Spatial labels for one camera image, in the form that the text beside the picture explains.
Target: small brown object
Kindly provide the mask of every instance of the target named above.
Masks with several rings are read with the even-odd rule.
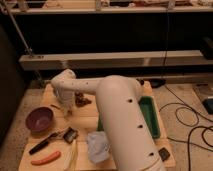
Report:
[[[83,107],[91,103],[92,101],[88,98],[85,98],[83,93],[75,93],[75,104],[77,107]]]
[[[41,159],[41,160],[34,160],[31,161],[32,165],[42,165],[42,164],[46,164],[49,162],[52,162],[54,160],[56,160],[57,158],[59,158],[61,156],[61,152],[60,151],[55,151],[54,153],[50,154],[49,156]]]

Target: gray floor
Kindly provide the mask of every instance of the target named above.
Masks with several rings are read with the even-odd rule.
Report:
[[[185,100],[188,104],[193,106],[203,115],[209,119],[213,119],[208,115],[201,105],[199,99],[194,94],[192,85],[190,84],[173,84],[168,85],[179,97]],[[34,108],[39,106],[39,102],[42,98],[43,90],[40,89],[28,89],[20,107],[14,117],[11,128],[7,134],[5,142],[0,149],[0,171],[16,171],[23,153],[24,146],[26,144],[29,131],[25,128],[26,115]],[[165,89],[161,87],[154,90],[155,97],[159,108],[166,103],[178,102],[178,100]],[[189,127],[181,125],[177,122],[174,111],[177,105],[172,105],[165,108],[162,112],[162,118],[167,130],[167,134],[170,137],[176,139],[187,140],[187,134],[189,133]],[[195,121],[194,115],[186,110],[182,111],[181,119],[187,123],[193,123]],[[200,119],[200,125],[210,126],[210,123]],[[200,145],[205,146],[201,141],[201,130],[195,131],[192,135],[192,141]],[[207,133],[206,135],[209,142],[213,142],[213,135]],[[169,171],[185,171],[188,167],[187,162],[187,148],[186,144],[180,144],[171,142],[174,156],[176,159],[176,167],[168,169]],[[201,150],[197,147],[191,146],[191,159],[192,159],[192,171],[212,171],[213,170],[213,153],[205,150]]]

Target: bowl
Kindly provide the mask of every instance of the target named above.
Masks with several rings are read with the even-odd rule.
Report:
[[[26,127],[32,132],[47,129],[53,120],[53,111],[48,107],[39,107],[30,112],[26,118]]]

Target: green tray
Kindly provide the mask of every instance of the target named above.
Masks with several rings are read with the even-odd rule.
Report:
[[[139,105],[143,113],[143,116],[145,118],[146,124],[149,128],[149,131],[152,135],[152,138],[159,138],[160,129],[158,125],[158,119],[157,119],[153,98],[150,96],[143,96],[139,101]],[[103,129],[101,120],[99,118],[97,131],[103,131],[103,130],[104,129]]]

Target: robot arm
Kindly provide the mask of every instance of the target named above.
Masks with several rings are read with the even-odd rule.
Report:
[[[63,81],[55,77],[51,83],[60,91],[96,96],[100,118],[119,171],[165,171],[138,105],[141,97],[138,81],[122,76],[98,79],[66,77]]]

